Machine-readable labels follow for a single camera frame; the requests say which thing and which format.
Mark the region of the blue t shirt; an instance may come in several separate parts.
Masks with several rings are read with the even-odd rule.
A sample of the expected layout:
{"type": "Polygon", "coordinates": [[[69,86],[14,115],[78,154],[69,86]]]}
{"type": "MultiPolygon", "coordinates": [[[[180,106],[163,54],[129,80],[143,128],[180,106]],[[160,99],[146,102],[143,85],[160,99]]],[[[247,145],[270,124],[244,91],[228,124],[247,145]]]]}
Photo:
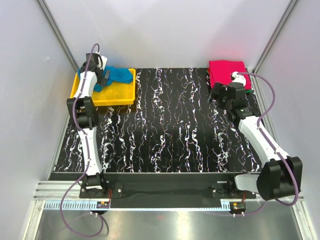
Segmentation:
{"type": "Polygon", "coordinates": [[[79,84],[76,92],[73,94],[74,97],[77,97],[81,94],[81,97],[88,97],[93,94],[93,92],[100,93],[102,90],[111,86],[113,83],[120,84],[131,84],[133,82],[133,75],[127,68],[115,68],[113,66],[106,66],[109,70],[109,79],[106,86],[96,85],[97,76],[96,70],[99,69],[96,65],[89,65],[86,68],[84,64],[77,71],[77,76],[79,77],[79,84]]]}

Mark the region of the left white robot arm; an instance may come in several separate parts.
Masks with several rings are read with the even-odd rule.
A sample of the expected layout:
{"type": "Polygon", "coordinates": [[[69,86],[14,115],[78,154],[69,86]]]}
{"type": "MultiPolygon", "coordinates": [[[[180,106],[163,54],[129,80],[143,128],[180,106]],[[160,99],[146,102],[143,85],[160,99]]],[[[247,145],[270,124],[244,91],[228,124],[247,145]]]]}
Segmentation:
{"type": "Polygon", "coordinates": [[[103,82],[107,60],[99,51],[87,53],[86,61],[76,75],[78,85],[73,86],[74,93],[66,101],[82,145],[84,173],[80,179],[81,198],[103,198],[109,192],[98,153],[99,116],[93,100],[94,87],[103,82]]]}

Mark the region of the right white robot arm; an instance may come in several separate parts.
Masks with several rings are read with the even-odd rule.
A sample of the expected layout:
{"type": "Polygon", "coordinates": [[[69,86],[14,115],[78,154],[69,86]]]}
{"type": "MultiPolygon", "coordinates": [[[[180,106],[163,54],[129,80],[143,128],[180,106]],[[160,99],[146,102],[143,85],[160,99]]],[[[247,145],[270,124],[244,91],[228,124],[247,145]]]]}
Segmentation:
{"type": "Polygon", "coordinates": [[[215,83],[211,96],[219,108],[226,110],[228,119],[247,138],[263,165],[259,174],[236,175],[227,185],[228,195],[236,199],[249,191],[259,194],[265,201],[278,202],[282,198],[293,197],[291,205],[294,205],[301,191],[302,160],[284,151],[258,122],[257,111],[247,105],[242,83],[215,83]]]}

